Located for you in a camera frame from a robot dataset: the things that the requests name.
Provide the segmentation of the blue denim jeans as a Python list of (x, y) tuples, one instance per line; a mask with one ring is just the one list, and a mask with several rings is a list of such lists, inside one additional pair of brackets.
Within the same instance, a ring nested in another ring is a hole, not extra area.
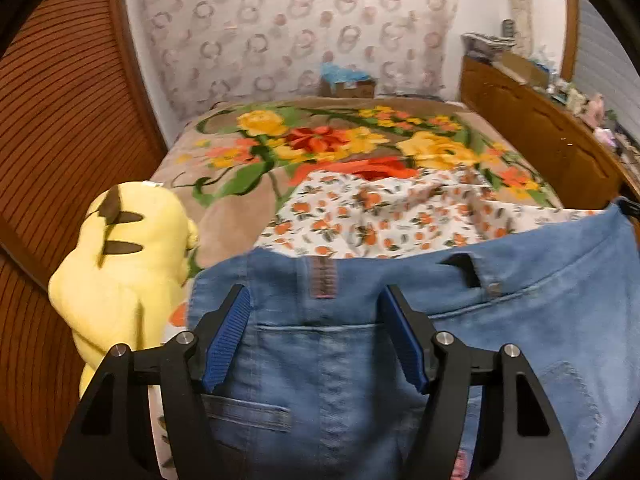
[(426, 404), (430, 359), (383, 304), (395, 286), (470, 347), (515, 344), (558, 416), (579, 478), (639, 403), (639, 249), (630, 203), (467, 248), (402, 259), (256, 248), (202, 271), (188, 323), (233, 286), (241, 338), (205, 375), (214, 448), (235, 479), (395, 479)]

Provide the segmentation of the yellow Pikachu plush toy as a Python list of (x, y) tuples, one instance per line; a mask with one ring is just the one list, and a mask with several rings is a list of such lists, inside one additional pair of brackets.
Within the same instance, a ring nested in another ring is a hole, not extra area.
[(72, 330), (87, 389), (114, 344), (159, 346), (186, 301), (198, 228), (177, 195), (152, 182), (112, 186), (90, 205), (76, 247), (48, 284), (50, 303)]

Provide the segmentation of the orange print white sheet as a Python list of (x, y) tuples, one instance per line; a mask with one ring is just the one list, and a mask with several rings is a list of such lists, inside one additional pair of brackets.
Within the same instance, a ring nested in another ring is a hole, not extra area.
[(382, 158), (278, 168), (229, 191), (233, 178), (257, 168), (154, 174), (198, 227), (191, 274), (254, 248), (294, 258), (407, 258), (592, 214), (527, 197), (509, 202), (473, 169), (402, 171)]

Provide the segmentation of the long wooden sideboard cabinet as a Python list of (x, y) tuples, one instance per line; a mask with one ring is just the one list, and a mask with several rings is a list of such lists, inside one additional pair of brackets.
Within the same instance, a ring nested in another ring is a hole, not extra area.
[(460, 98), (533, 165), (564, 206), (600, 208), (617, 196), (638, 202), (639, 185), (614, 154), (533, 88), (466, 56)]

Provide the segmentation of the floral brown bed blanket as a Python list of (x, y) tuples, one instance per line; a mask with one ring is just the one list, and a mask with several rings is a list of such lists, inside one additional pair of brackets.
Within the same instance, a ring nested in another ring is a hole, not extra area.
[(157, 171), (257, 165), (229, 191), (278, 168), (320, 169), (382, 158), (399, 170), (473, 169), (509, 202), (563, 208), (533, 166), (477, 115), (411, 100), (217, 104), (186, 125)]

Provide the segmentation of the pink cloth on sideboard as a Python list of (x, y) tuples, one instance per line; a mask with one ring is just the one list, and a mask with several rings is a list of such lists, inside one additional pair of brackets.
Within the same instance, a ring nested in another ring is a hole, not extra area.
[(593, 135), (599, 143), (606, 146), (609, 150), (615, 151), (617, 148), (616, 137), (610, 129), (595, 128)]

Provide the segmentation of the brown louvered wardrobe door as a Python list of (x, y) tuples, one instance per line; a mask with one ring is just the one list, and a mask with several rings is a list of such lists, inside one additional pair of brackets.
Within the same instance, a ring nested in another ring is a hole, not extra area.
[(47, 479), (78, 402), (52, 272), (89, 204), (148, 178), (166, 143), (125, 0), (1, 0), (1, 474)]

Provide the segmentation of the pink bottle on sideboard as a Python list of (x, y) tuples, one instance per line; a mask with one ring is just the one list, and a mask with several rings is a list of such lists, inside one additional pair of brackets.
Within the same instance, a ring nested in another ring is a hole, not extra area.
[(596, 93), (586, 104), (582, 121), (592, 130), (601, 128), (605, 118), (604, 97)]

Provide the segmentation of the open cardboard box on sideboard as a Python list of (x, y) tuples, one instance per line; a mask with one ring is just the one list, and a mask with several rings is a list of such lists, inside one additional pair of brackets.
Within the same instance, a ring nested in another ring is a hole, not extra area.
[(548, 86), (548, 70), (543, 70), (528, 58), (522, 58), (510, 51), (503, 52), (500, 56), (499, 68), (520, 84), (528, 84), (538, 88)]

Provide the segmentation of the grey window roller shutter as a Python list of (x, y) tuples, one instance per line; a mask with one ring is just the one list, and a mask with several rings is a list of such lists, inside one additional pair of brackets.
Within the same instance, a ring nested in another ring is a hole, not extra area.
[(578, 0), (578, 41), (573, 82), (605, 106), (634, 136), (639, 135), (639, 75), (622, 44), (589, 0)]

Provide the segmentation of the cardboard box with blue bag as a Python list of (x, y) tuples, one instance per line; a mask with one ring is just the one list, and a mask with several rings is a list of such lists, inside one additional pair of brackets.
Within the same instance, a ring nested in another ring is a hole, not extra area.
[(373, 99), (376, 81), (362, 70), (323, 63), (319, 96), (337, 99)]

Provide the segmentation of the circle pattern sheer curtain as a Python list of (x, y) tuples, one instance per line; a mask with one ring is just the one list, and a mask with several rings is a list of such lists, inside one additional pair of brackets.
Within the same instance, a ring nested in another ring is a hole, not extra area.
[(181, 119), (222, 100), (311, 96), (322, 67), (381, 96), (442, 86), (458, 0), (137, 0), (160, 88)]

